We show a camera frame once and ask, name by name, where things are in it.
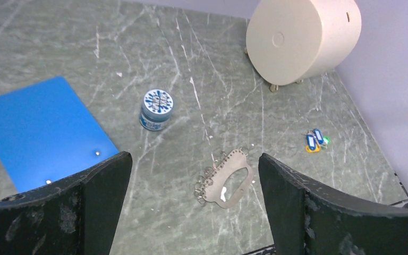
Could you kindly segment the green key tag on table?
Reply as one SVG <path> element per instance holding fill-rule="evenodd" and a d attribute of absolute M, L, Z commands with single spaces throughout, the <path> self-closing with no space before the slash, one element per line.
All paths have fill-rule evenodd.
<path fill-rule="evenodd" d="M 330 144 L 330 138 L 328 136 L 323 136 L 323 144 L 321 146 L 327 148 L 329 144 Z"/>

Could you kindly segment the blue key tag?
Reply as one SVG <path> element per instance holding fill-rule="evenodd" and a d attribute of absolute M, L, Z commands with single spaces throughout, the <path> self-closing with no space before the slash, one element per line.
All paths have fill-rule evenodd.
<path fill-rule="evenodd" d="M 315 137 L 312 134 L 307 134 L 306 136 L 307 145 L 309 147 L 315 147 L 318 143 L 315 140 Z"/>
<path fill-rule="evenodd" d="M 320 145 L 323 145 L 325 143 L 325 140 L 324 140 L 324 136 L 322 135 L 322 132 L 319 129 L 313 129 L 312 131 L 318 143 Z"/>

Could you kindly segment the metal key holder plate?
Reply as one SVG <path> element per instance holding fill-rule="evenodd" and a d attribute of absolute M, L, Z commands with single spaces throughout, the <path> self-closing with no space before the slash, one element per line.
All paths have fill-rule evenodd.
<path fill-rule="evenodd" d="M 222 151 L 221 155 L 222 157 L 215 160 L 212 166 L 205 168 L 203 175 L 198 176 L 193 194 L 203 206 L 207 203 L 216 203 L 223 209 L 229 209 L 247 193 L 253 181 L 254 171 L 248 162 L 249 150 L 246 147 L 239 147 L 228 153 Z M 247 171 L 246 178 L 229 199 L 222 199 L 225 182 L 242 169 Z"/>

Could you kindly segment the cream cylindrical container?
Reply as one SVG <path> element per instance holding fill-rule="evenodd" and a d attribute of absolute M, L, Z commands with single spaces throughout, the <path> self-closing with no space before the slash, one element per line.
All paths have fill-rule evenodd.
<path fill-rule="evenodd" d="M 362 28 L 353 0 L 263 0 L 247 25 L 245 53 L 276 92 L 334 69 Z"/>

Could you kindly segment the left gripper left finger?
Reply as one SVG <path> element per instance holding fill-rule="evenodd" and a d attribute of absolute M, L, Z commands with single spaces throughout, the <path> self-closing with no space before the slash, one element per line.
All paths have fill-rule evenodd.
<path fill-rule="evenodd" d="M 0 254 L 109 254 L 133 159 L 123 151 L 0 200 Z"/>

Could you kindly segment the blue key tag on table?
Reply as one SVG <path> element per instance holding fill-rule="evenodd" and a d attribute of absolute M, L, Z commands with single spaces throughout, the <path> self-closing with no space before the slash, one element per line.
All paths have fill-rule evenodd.
<path fill-rule="evenodd" d="M 324 140 L 324 136 L 322 135 L 322 132 L 319 129 L 313 129 L 312 131 L 318 143 L 320 145 L 323 145 L 325 143 L 325 140 Z"/>

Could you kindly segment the blue flat board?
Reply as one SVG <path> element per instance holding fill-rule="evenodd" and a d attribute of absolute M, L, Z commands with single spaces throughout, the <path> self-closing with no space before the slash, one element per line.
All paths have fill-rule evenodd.
<path fill-rule="evenodd" d="M 0 95 L 0 161 L 20 193 L 117 154 L 61 76 Z"/>

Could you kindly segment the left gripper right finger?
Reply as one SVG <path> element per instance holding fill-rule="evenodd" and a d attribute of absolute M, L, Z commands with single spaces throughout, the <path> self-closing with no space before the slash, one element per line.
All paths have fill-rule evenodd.
<path fill-rule="evenodd" d="M 268 154 L 258 170 L 277 254 L 408 254 L 408 207 L 349 195 Z"/>

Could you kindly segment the yellow key tag on table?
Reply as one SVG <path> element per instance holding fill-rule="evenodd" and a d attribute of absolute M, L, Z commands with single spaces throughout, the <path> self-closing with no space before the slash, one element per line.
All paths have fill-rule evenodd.
<path fill-rule="evenodd" d="M 318 144 L 315 147 L 309 147 L 308 145 L 305 146 L 305 150 L 308 153 L 319 152 L 321 150 L 321 146 Z"/>

